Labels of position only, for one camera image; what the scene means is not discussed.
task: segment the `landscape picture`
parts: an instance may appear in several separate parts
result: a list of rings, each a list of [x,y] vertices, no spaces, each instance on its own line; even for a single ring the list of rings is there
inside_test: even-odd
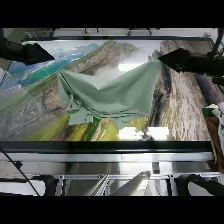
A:
[[[2,141],[122,141],[111,119],[94,118],[89,124],[68,124],[67,106],[58,102],[56,72],[67,69],[112,80],[126,72],[119,69],[121,65],[141,65],[180,47],[196,53],[211,50],[208,42],[181,40],[37,43],[55,60],[29,66],[11,63],[0,84]],[[150,116],[132,120],[128,127],[142,133],[146,133],[148,127],[167,127],[167,140],[209,140],[202,108],[223,100],[223,93],[209,77],[179,74],[161,66]]]

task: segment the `crumpled green fabric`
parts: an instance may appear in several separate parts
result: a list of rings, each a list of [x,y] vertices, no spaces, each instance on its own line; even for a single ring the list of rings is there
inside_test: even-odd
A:
[[[149,116],[160,69],[158,60],[147,62],[114,80],[59,71],[59,102],[70,105],[69,125],[93,122],[95,116],[112,118],[121,129],[131,120]]]

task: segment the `green cloth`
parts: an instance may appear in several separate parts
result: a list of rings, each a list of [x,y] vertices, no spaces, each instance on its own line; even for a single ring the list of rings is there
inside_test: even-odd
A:
[[[158,60],[147,62],[114,80],[59,71],[59,101],[70,104],[69,125],[93,122],[95,116],[113,118],[121,129],[131,120],[149,116],[160,68]]]

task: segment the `green object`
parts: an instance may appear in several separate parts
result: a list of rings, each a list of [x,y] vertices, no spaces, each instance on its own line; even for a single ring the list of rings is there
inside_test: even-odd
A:
[[[69,125],[93,122],[95,116],[113,118],[115,126],[121,129],[130,120],[149,116],[160,71],[158,60],[147,62],[114,80],[59,71],[59,101],[70,105]]]

